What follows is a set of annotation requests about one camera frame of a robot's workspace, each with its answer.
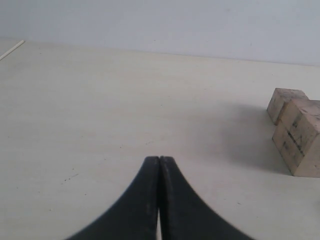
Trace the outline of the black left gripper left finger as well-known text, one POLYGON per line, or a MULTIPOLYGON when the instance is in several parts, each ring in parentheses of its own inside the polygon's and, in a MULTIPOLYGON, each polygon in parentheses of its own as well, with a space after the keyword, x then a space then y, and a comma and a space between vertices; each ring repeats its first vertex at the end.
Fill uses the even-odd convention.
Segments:
POLYGON ((148 156, 121 197, 70 240, 155 240, 160 159, 148 156))

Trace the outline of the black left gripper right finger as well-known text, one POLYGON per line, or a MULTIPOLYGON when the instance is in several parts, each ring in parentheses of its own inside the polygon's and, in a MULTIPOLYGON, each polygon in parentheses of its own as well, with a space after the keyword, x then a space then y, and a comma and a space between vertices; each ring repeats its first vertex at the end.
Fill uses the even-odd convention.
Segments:
POLYGON ((251 240, 194 191, 175 159, 159 159, 158 209, 164 240, 251 240))

